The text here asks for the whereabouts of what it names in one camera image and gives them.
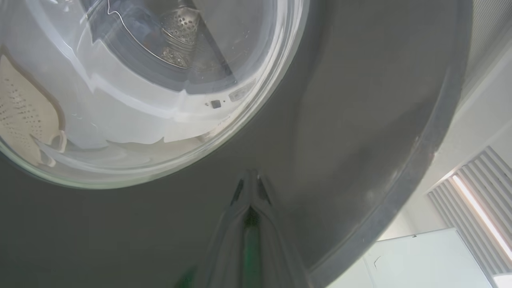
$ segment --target small dark square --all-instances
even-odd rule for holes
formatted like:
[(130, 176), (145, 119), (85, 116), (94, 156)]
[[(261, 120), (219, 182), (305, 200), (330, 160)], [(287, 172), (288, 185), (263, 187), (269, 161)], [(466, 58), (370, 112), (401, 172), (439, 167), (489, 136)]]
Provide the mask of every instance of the small dark square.
[(221, 101), (220, 100), (213, 100), (211, 103), (211, 107), (213, 109), (220, 108), (221, 107)]

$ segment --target slatted ceiling panel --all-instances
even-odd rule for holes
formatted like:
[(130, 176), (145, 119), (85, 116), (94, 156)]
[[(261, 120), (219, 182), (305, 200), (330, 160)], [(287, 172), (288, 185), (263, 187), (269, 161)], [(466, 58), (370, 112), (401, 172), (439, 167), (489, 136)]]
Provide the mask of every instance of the slatted ceiling panel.
[[(465, 184), (503, 239), (512, 248), (512, 170), (487, 147), (455, 175)], [(450, 177), (429, 192), (448, 226), (456, 227), (488, 275), (512, 272), (512, 261)]]
[(511, 0), (473, 0), (473, 30), (466, 77), (478, 66), (485, 53), (510, 26)]

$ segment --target washing machine door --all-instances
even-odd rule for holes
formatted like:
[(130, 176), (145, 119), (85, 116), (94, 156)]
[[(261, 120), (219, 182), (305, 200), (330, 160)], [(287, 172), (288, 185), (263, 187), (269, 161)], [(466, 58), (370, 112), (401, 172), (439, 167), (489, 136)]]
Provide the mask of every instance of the washing machine door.
[[(219, 264), (205, 260), (237, 258), (226, 227), (254, 223), (237, 207), (271, 220), (254, 239), (281, 243), (276, 267), (326, 287), (432, 161), (472, 14), (464, 0), (0, 9), (0, 283), (54, 287), (204, 279)], [(246, 272), (230, 283), (266, 283)]]

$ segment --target round glass door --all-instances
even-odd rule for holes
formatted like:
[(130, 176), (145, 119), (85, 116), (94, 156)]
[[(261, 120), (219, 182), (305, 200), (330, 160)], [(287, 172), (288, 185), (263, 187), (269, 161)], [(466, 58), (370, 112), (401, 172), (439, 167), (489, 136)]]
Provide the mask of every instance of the round glass door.
[(0, 6), (0, 150), (81, 188), (150, 181), (233, 136), (284, 76), (307, 15), (307, 0)]

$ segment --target beige perforated basket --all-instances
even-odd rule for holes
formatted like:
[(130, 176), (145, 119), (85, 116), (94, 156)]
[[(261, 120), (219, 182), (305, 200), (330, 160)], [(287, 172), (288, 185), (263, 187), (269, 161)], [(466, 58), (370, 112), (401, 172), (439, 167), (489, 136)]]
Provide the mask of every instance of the beige perforated basket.
[(27, 162), (51, 167), (55, 160), (41, 154), (35, 139), (51, 145), (60, 137), (53, 143), (60, 152), (67, 142), (54, 106), (5, 55), (0, 56), (0, 137)]

